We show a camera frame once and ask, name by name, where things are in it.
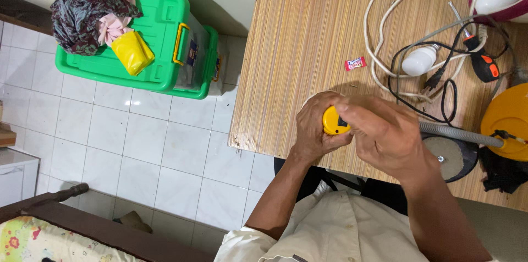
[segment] pink cloth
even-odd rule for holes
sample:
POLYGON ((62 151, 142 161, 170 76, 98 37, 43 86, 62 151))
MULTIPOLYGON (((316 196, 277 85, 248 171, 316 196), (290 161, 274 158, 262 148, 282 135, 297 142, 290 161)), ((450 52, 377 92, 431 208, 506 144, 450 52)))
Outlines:
MULTIPOLYGON (((136 5, 136 0, 126 1, 136 5)), ((100 18, 99 22, 97 22, 99 44, 103 45, 106 43, 108 46, 111 46, 112 42, 115 41, 117 37, 127 32, 134 31, 134 29, 127 27, 130 20, 132 20, 131 17, 118 17, 115 14, 108 14, 100 18)))

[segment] nail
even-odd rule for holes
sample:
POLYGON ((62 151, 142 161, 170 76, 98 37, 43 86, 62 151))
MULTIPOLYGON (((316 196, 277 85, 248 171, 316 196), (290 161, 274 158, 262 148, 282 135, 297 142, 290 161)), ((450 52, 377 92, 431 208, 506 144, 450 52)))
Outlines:
POLYGON ((343 112, 343 111, 346 111, 346 110, 348 109, 348 105, 345 104, 345 103, 338 103, 338 104, 336 104, 336 105, 334 105, 334 106, 335 106, 335 109, 336 109, 338 112, 339 112, 339 111, 343 112))

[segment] white shirt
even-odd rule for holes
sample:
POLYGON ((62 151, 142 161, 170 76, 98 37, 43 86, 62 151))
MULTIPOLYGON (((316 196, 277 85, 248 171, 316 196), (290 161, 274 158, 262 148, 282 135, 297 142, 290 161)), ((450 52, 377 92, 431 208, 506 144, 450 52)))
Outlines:
POLYGON ((226 234, 215 261, 371 262, 428 261, 418 250, 409 218, 321 181, 314 194, 295 204, 277 241, 242 227, 226 234))

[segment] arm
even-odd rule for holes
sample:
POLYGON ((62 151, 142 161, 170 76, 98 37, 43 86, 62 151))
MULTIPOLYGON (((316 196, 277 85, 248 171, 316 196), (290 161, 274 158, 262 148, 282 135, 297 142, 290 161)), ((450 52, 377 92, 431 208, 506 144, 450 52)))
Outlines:
POLYGON ((324 111, 341 98, 336 92, 322 92, 302 107, 297 115, 297 141, 249 216, 247 227, 278 240, 288 225, 300 185, 313 161, 351 143, 349 133, 327 135, 323 132, 324 111))
POLYGON ((247 227, 278 240, 290 219, 300 185, 311 166, 293 147, 279 173, 260 197, 247 227))
POLYGON ((376 97, 335 105, 356 137, 357 155, 400 181, 419 250, 431 261, 490 261, 440 174, 440 163, 420 137, 411 111, 376 97))

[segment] striped table surface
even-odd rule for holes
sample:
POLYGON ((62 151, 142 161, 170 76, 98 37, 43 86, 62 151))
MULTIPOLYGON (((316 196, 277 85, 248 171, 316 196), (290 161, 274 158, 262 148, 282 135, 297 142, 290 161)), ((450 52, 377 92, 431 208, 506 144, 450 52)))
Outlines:
MULTIPOLYGON (((381 90, 370 74, 370 60, 363 36, 363 16, 370 0, 256 0, 251 28, 247 37, 240 86, 234 107, 229 145, 247 151, 285 158, 295 143, 295 115, 307 97, 324 90, 345 95, 375 95, 394 101, 381 90), (344 69, 346 60, 364 56, 367 67, 344 69)), ((376 0, 368 17, 371 44, 379 38, 379 23, 394 0, 376 0)), ((386 20, 385 42, 379 58, 390 63, 397 50, 430 32, 455 21, 447 2, 453 1, 459 13, 468 14, 467 0, 403 0, 386 20)), ((505 24, 518 59, 528 67, 528 26, 505 24)), ((450 29, 432 40, 452 43, 456 31, 450 29)), ((502 38, 493 30, 486 44, 489 53, 498 53, 502 38)), ((447 50, 438 58, 445 59, 447 50)), ((457 61, 448 65, 444 78, 451 76, 457 61)), ((511 56, 506 53, 497 61, 503 72, 511 69, 511 56)), ((377 68, 381 82, 386 75, 377 68)), ((417 92, 426 77, 401 81, 401 91, 417 92)), ((495 83, 484 84, 466 60, 459 76, 458 110, 454 125, 478 131, 485 105, 495 83)), ((506 83, 500 92, 505 90, 506 83)), ((447 112, 451 112, 448 93, 447 112)), ((441 117, 439 100, 414 103, 419 109, 441 117)), ((318 166, 355 175, 393 182, 397 181, 363 162, 355 154, 355 141, 324 156, 318 166)), ((528 185, 514 194, 497 190, 485 192, 484 173, 480 164, 466 177, 450 183, 452 194, 470 200, 528 211, 528 185)))

